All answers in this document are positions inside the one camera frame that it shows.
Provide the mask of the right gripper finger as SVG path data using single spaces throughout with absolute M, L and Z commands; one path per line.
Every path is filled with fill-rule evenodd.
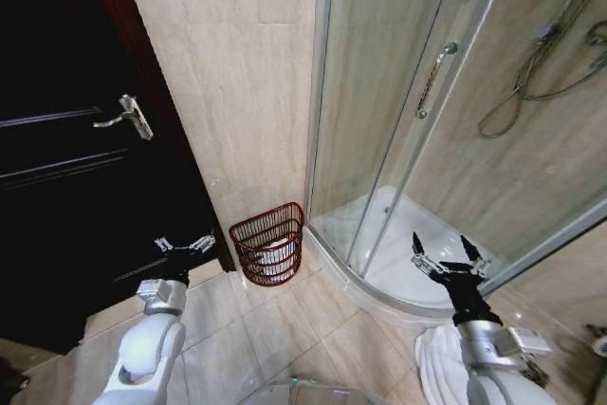
M 427 276 L 431 276 L 433 274 L 440 275 L 442 273 L 442 267 L 425 253 L 421 240 L 415 231 L 413 232 L 412 250 L 412 263 L 423 273 L 425 273 Z
M 464 235 L 460 236 L 460 240 L 466 255 L 469 258 L 471 273 L 481 278 L 484 281 L 487 278 L 488 270 L 490 269 L 492 261 L 484 258 L 480 250 L 471 243 L 471 241 Z

